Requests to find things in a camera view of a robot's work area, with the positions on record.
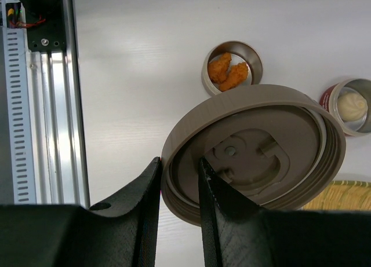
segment fried chicken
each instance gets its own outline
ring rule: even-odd
[[[231,71],[228,74],[227,79],[224,83],[219,85],[219,90],[224,92],[228,89],[233,89],[242,83],[248,77],[249,69],[246,63],[239,63],[231,67]]]
[[[230,67],[232,57],[229,53],[224,53],[218,60],[212,61],[208,65],[210,80],[218,85],[227,79],[227,71]]]

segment brown lid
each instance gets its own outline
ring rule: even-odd
[[[173,129],[162,151],[162,194],[199,224],[197,163],[205,156],[235,189],[270,209],[296,209],[337,173],[345,154],[339,124],[296,90],[254,85],[219,94]]]

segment bolt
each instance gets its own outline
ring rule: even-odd
[[[227,147],[224,152],[229,156],[233,156],[236,153],[236,149],[234,147]]]
[[[47,39],[45,39],[45,38],[41,39],[41,45],[42,45],[42,46],[47,46],[47,45],[49,45],[49,40],[47,40]]]

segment white table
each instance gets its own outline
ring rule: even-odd
[[[75,0],[92,203],[137,177],[172,127],[209,98],[200,74],[218,43],[261,55],[262,83],[319,100],[371,79],[370,0]],[[347,139],[338,178],[371,181],[371,136]],[[201,230],[161,202],[157,266],[203,266]]]

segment wicker basket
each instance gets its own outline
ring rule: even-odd
[[[303,210],[371,210],[371,183],[332,181]]]

